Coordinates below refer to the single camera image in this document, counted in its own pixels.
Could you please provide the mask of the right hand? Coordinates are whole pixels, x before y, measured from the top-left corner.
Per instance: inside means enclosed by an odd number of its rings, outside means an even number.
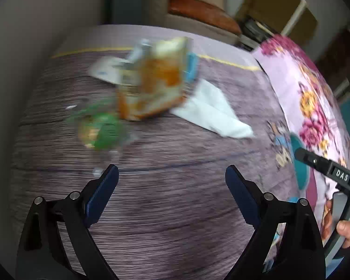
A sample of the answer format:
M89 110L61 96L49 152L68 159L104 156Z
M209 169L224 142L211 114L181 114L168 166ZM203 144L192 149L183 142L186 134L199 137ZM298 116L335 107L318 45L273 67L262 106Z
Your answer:
M333 201L328 200L325 203L325 207L328 213L324 217L324 224L322 226L321 236L323 240L327 240L331 235L331 225L333 223L333 217L331 210L333 207ZM337 223L336 230L340 236L345 238L342 248L347 249L350 247L350 220L340 220Z

